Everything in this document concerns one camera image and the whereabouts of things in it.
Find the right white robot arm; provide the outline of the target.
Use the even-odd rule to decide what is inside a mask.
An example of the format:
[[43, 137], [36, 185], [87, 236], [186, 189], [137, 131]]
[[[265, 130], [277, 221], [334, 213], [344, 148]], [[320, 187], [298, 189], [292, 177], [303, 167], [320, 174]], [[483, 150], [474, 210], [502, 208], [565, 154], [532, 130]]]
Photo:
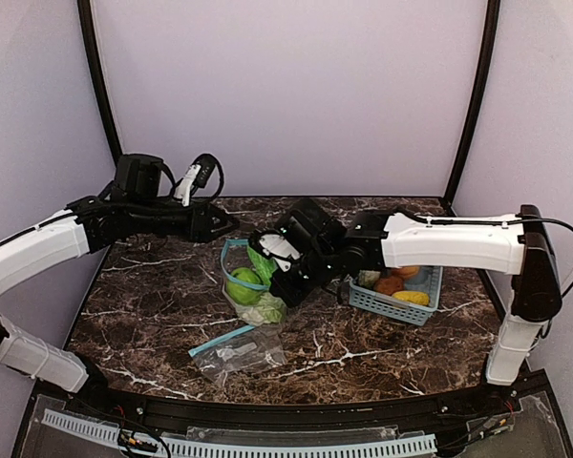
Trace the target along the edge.
[[511, 385], [541, 329], [559, 313], [556, 255], [546, 231], [551, 219], [534, 205], [487, 218], [417, 216], [406, 210], [366, 210], [350, 226], [315, 200], [297, 201], [251, 244], [275, 260], [270, 292], [294, 307], [310, 292], [362, 270], [412, 266], [482, 269], [512, 279], [512, 302], [487, 360], [485, 380]]

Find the white cauliflower toy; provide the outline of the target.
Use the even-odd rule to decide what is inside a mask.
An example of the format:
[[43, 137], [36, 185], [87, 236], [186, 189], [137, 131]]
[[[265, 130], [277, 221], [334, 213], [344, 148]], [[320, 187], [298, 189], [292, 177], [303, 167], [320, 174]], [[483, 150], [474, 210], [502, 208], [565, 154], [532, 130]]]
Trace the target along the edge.
[[234, 308], [244, 322], [253, 326], [280, 324], [287, 316], [286, 304], [268, 292], [263, 293], [252, 305], [235, 304]]

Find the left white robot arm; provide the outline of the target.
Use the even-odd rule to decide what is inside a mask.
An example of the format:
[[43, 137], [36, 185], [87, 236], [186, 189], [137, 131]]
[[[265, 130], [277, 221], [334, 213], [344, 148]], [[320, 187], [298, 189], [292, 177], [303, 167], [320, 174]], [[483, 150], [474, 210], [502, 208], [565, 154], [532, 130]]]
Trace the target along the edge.
[[[176, 236], [208, 243], [239, 222], [214, 203], [198, 198], [211, 176], [224, 176], [219, 160], [197, 156], [182, 178], [164, 160], [134, 153], [117, 161], [114, 178], [96, 196], [69, 203], [47, 219], [0, 240], [0, 297], [57, 265], [98, 252], [134, 235]], [[0, 364], [69, 393], [107, 385], [83, 356], [35, 337], [0, 313]]]

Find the green apple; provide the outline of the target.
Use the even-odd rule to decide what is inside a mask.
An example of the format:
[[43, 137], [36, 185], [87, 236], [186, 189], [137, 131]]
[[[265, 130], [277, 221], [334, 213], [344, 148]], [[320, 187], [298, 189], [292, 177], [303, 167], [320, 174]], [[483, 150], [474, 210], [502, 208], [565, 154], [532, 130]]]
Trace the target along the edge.
[[239, 305], [256, 304], [261, 298], [263, 291], [250, 287], [250, 284], [263, 285], [258, 275], [250, 268], [239, 267], [232, 271], [231, 276], [239, 281], [245, 282], [245, 285], [228, 281], [225, 286], [227, 295]]

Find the green bumpy cucumber toy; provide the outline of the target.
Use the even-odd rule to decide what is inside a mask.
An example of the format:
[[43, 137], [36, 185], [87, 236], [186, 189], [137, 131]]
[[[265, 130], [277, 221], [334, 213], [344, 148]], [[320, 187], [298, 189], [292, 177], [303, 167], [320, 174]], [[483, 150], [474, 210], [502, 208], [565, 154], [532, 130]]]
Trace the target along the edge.
[[263, 285], [270, 286], [272, 275], [277, 268], [275, 261], [263, 257], [253, 250], [251, 246], [246, 247], [246, 252], [252, 266], [254, 267], [254, 271], [261, 279]]

